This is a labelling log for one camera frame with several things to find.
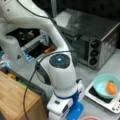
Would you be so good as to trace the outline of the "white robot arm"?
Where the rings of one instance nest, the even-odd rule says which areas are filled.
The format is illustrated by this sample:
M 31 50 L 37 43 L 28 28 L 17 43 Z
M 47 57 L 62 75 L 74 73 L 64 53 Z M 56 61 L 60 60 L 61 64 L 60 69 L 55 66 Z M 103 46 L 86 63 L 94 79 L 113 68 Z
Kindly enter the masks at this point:
M 21 48 L 18 40 L 8 33 L 18 29 L 39 29 L 42 35 L 28 43 L 28 47 L 40 41 L 47 44 L 46 38 L 53 43 L 53 51 L 36 61 L 34 74 L 44 84 L 54 88 L 52 97 L 47 104 L 48 120 L 79 120 L 83 111 L 80 103 L 84 96 L 84 86 L 76 79 L 74 53 L 54 20 L 32 0 L 0 0 L 0 47 L 3 59 L 10 68 L 22 67 L 27 58 L 25 48 Z

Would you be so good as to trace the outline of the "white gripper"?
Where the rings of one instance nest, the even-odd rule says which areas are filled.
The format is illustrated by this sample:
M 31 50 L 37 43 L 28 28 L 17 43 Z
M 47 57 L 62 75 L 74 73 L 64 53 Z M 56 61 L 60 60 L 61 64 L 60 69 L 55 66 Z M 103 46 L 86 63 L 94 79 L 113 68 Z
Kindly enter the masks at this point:
M 72 85 L 60 84 L 47 104 L 48 120 L 67 120 L 71 108 L 76 102 L 81 103 L 83 96 L 84 86 L 81 80 L 75 81 Z

